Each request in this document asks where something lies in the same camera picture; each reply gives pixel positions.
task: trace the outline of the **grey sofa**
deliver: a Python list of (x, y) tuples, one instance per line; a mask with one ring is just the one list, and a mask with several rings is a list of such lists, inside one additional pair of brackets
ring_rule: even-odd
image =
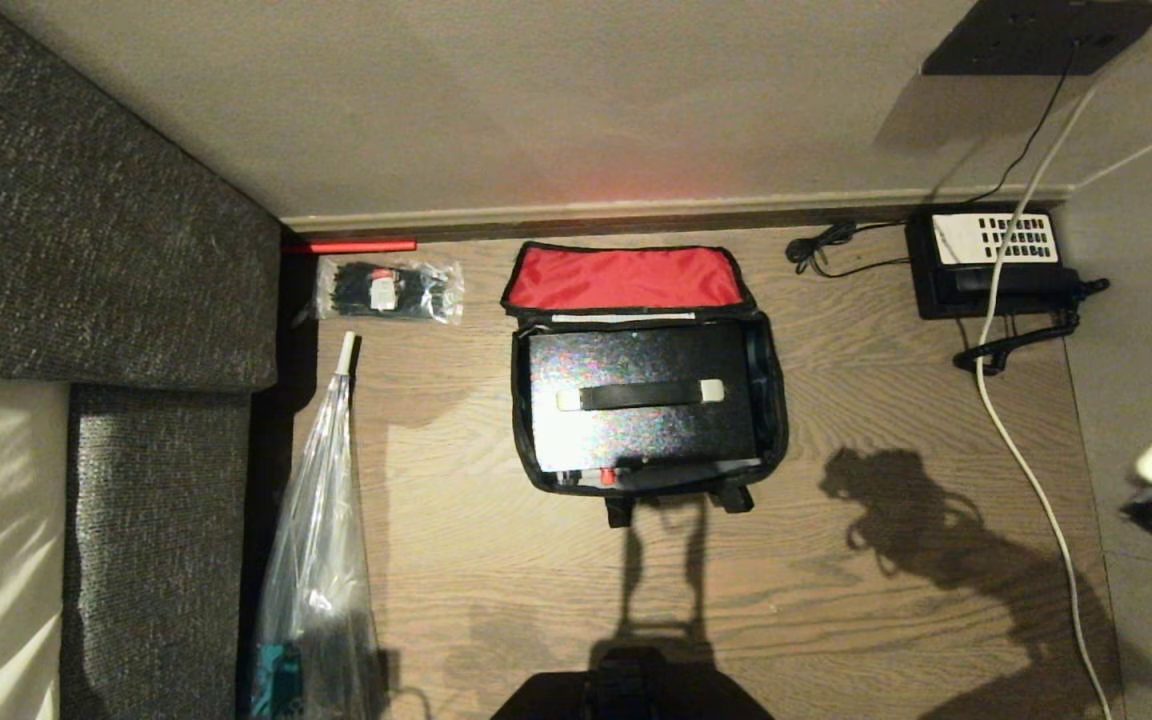
[(279, 234), (0, 17), (0, 378), (74, 382), (63, 717), (233, 715)]

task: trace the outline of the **beige wall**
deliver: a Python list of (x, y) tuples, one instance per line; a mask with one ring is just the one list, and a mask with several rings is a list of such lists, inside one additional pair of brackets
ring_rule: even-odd
[(1152, 537), (1119, 507), (1152, 441), (1152, 154), (1085, 185), (1064, 209), (1064, 253), (1109, 290), (1087, 301), (1068, 347), (1087, 447), (1130, 717), (1152, 717)]
[[(276, 214), (357, 223), (977, 190), (1053, 83), (916, 76), (970, 5), (0, 0)], [(1106, 88), (1047, 184), (1150, 141), (1152, 51)]]

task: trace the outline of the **red bag lining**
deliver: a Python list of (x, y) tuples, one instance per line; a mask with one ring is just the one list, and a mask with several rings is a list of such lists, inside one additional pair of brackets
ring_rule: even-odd
[(526, 247), (506, 297), (530, 310), (722, 306), (745, 302), (733, 260), (717, 247), (582, 251)]

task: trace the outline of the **red rod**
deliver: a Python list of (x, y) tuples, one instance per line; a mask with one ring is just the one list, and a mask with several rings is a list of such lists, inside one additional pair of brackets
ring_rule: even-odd
[(353, 255), (356, 252), (410, 252), (415, 240), (347, 240), (306, 242), (303, 245), (283, 245), (285, 255)]

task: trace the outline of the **wall socket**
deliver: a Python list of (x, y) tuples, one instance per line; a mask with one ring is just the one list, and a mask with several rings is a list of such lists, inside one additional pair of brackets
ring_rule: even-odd
[(924, 76), (1089, 76), (1152, 24), (1152, 3), (979, 0), (923, 63)]

